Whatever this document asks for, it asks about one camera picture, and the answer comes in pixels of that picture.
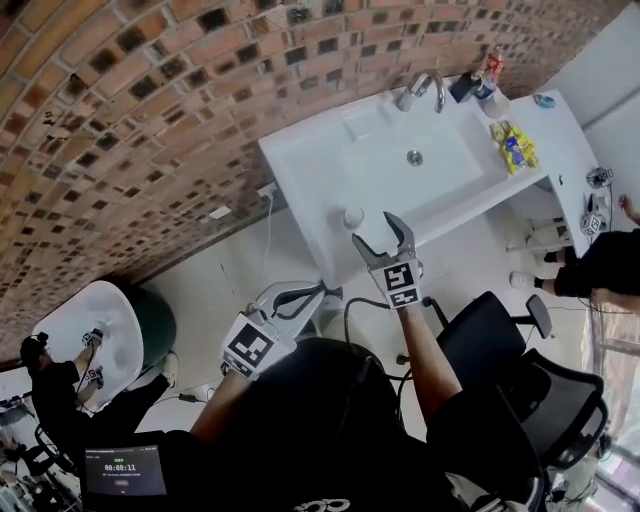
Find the white oval basin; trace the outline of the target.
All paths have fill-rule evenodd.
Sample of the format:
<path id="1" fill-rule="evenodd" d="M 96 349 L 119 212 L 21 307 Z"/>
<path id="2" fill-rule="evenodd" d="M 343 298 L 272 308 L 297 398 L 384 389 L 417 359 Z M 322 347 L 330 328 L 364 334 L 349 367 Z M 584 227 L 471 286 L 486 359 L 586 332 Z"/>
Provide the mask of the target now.
<path id="1" fill-rule="evenodd" d="M 131 385 L 143 366 L 140 324 L 125 295 L 109 282 L 95 281 L 42 318 L 32 331 L 48 335 L 51 357 L 62 362 L 74 359 L 95 329 L 103 338 L 89 368 L 102 369 L 104 386 L 87 403 L 93 412 Z"/>

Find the yellow packet blue label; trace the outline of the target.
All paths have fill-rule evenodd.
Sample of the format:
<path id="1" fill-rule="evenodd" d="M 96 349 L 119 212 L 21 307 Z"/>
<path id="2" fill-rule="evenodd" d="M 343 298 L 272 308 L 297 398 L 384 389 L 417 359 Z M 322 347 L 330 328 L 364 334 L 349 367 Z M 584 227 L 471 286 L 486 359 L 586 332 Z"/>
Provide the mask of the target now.
<path id="1" fill-rule="evenodd" d="M 514 175 L 522 169 L 534 169 L 539 161 L 535 153 L 533 141 L 516 126 L 512 126 L 506 133 L 500 145 L 507 170 Z"/>

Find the bottle with red cap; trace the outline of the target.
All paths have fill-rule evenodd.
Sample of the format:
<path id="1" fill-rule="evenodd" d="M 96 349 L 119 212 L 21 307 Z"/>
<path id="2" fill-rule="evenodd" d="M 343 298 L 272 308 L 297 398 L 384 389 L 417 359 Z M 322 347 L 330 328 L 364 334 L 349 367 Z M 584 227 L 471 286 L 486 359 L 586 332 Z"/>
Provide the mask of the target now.
<path id="1" fill-rule="evenodd" d="M 508 112 L 510 100 L 500 90 L 496 90 L 480 102 L 480 107 L 487 117 L 496 120 Z"/>

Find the person's right forearm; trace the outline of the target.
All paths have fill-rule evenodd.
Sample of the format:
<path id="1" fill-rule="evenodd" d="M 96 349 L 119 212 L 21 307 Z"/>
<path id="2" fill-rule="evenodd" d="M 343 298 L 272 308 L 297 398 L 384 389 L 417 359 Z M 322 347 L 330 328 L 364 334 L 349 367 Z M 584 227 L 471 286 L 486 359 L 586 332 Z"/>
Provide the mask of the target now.
<path id="1" fill-rule="evenodd" d="M 408 350 L 414 389 L 427 430 L 436 412 L 462 391 L 462 386 L 421 307 L 413 304 L 397 310 Z"/>

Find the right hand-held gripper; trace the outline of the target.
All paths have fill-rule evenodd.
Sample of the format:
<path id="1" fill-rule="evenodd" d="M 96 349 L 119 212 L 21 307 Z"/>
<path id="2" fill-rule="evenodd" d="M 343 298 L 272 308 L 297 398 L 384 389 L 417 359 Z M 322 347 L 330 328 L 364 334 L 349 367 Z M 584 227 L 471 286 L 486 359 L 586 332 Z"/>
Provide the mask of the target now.
<path id="1" fill-rule="evenodd" d="M 351 239 L 389 308 L 401 309 L 422 301 L 422 265 L 415 258 L 415 238 L 411 228 L 391 212 L 384 211 L 383 214 L 396 236 L 396 259 L 401 261 L 390 263 L 387 252 L 375 252 L 358 234 L 353 234 Z"/>

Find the black box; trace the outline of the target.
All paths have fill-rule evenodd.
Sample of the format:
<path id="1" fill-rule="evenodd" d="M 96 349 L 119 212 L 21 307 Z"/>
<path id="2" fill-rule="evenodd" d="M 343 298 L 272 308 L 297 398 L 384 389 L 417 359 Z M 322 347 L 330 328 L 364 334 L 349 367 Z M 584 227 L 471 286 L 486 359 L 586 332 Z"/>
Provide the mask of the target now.
<path id="1" fill-rule="evenodd" d="M 472 72 L 461 74 L 450 86 L 449 92 L 456 103 L 468 101 L 482 84 L 482 80 Z"/>

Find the white sink vanity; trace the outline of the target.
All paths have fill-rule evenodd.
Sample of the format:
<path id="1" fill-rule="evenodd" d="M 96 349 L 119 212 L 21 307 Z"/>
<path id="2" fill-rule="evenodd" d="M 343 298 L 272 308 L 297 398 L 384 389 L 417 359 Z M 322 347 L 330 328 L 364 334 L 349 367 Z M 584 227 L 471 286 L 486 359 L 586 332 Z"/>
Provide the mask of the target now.
<path id="1" fill-rule="evenodd" d="M 352 243 L 378 252 L 396 237 L 384 211 L 399 216 L 423 245 L 481 215 L 542 178 L 539 168 L 508 172 L 474 101 L 448 100 L 434 111 L 436 89 L 401 112 L 398 90 L 329 109 L 261 138 L 260 150 L 324 282 L 344 285 L 365 269 Z M 411 166 L 410 150 L 423 164 Z M 348 230 L 345 208 L 365 212 Z"/>

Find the yellow snack packet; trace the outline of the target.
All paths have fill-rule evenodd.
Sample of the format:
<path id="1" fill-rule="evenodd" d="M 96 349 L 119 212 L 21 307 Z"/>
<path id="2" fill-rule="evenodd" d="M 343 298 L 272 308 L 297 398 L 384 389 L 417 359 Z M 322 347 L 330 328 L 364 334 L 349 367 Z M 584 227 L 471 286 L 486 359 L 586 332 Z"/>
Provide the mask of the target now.
<path id="1" fill-rule="evenodd" d="M 508 121 L 497 121 L 490 125 L 492 139 L 500 147 L 506 148 L 517 143 L 513 125 Z"/>

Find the chrome faucet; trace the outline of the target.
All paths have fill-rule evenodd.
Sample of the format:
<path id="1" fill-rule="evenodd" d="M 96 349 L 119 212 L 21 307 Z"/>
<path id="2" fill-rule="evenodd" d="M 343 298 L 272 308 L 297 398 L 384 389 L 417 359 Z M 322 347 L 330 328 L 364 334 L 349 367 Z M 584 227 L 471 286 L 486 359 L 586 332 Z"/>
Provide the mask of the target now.
<path id="1" fill-rule="evenodd" d="M 397 108 L 401 112 L 409 112 L 415 101 L 422 97 L 431 85 L 436 88 L 434 111 L 440 114 L 446 104 L 446 88 L 442 76 L 436 71 L 424 71 L 417 75 L 397 99 Z"/>

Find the black office chair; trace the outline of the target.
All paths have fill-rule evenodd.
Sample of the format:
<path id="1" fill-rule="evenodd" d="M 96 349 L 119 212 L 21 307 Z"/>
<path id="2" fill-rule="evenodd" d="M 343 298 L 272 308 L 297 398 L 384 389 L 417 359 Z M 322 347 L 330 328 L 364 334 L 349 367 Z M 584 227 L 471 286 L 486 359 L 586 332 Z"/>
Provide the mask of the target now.
<path id="1" fill-rule="evenodd" d="M 461 385 L 498 385 L 543 467 L 567 470 L 596 445 L 608 421 L 603 379 L 529 349 L 519 330 L 530 325 L 544 339 L 550 336 L 551 318 L 538 295 L 526 301 L 524 316 L 510 315 L 492 292 L 451 321 L 435 299 L 426 297 L 423 305 L 441 321 L 437 341 Z"/>

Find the white side counter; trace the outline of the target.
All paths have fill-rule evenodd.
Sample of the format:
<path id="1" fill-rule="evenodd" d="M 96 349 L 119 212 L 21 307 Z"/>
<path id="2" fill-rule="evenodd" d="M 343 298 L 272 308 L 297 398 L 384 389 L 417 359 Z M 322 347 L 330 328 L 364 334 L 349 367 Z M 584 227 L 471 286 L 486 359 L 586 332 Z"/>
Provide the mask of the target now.
<path id="1" fill-rule="evenodd" d="M 542 178 L 507 200 L 529 228 L 529 250 L 571 245 L 581 256 L 595 240 L 581 229 L 594 190 L 587 174 L 598 166 L 594 153 L 571 109 L 557 90 L 547 93 L 555 106 L 538 106 L 531 96 L 511 103 L 515 124 L 535 144 Z"/>

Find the person's black clothing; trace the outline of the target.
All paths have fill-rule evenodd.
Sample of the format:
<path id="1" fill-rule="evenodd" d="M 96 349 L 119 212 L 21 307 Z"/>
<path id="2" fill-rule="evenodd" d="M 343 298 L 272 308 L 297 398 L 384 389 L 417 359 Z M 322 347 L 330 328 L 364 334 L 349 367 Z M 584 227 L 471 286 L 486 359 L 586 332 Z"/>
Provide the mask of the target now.
<path id="1" fill-rule="evenodd" d="M 157 512 L 536 512 L 540 462 L 503 393 L 437 405 L 424 440 L 373 355 L 311 338 L 250 384 L 211 443 L 172 431 Z"/>

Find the black tablet screen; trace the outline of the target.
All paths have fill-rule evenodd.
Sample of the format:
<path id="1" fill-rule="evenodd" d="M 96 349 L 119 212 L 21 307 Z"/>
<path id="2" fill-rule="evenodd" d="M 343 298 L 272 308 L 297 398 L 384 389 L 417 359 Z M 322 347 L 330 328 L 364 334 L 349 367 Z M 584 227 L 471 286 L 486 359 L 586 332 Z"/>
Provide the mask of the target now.
<path id="1" fill-rule="evenodd" d="M 156 497 L 167 494 L 157 445 L 86 449 L 82 483 L 93 495 Z"/>

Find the window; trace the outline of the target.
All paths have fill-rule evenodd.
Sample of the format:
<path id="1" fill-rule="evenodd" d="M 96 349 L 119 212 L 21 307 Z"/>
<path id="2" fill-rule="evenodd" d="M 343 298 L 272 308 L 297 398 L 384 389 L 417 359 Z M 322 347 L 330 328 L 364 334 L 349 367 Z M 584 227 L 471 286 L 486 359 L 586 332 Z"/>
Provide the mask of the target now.
<path id="1" fill-rule="evenodd" d="M 611 446 L 596 470 L 596 503 L 607 512 L 640 512 L 640 316 L 587 304 L 585 367 L 604 381 Z"/>

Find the blue white bottle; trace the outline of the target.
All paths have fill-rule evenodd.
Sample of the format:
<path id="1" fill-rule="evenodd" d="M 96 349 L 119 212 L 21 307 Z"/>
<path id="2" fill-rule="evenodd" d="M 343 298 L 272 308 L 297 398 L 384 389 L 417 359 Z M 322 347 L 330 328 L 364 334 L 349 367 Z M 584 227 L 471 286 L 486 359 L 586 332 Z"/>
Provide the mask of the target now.
<path id="1" fill-rule="evenodd" d="M 484 101 L 493 96 L 497 89 L 497 79 L 494 74 L 489 73 L 481 78 L 480 84 L 474 95 L 479 101 Z"/>

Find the dark green barrel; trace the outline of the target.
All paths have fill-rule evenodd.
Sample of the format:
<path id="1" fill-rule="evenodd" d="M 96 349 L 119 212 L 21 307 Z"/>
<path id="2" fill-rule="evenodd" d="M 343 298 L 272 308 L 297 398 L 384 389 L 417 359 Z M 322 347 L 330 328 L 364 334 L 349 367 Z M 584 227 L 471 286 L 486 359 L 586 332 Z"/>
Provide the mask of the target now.
<path id="1" fill-rule="evenodd" d="M 154 292 L 134 287 L 128 300 L 140 325 L 142 372 L 146 372 L 173 349 L 177 334 L 176 321 L 170 306 Z"/>

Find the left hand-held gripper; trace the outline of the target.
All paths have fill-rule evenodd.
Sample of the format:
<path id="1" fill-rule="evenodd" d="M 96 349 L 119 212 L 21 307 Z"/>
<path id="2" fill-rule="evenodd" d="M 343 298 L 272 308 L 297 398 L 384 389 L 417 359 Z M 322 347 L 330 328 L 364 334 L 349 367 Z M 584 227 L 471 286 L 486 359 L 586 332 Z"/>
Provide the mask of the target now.
<path id="1" fill-rule="evenodd" d="M 220 351 L 221 368 L 255 381 L 296 349 L 296 339 L 325 298 L 319 282 L 284 281 L 268 286 L 258 303 L 238 314 Z"/>

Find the person's left forearm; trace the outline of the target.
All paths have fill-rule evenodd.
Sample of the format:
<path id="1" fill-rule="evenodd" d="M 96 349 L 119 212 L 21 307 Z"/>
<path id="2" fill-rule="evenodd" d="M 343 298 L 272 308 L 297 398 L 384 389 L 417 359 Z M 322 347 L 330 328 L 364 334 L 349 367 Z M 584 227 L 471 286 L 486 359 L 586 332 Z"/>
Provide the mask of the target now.
<path id="1" fill-rule="evenodd" d="M 234 370 L 229 370 L 207 401 L 190 433 L 205 445 L 214 445 L 224 434 L 250 381 Z"/>

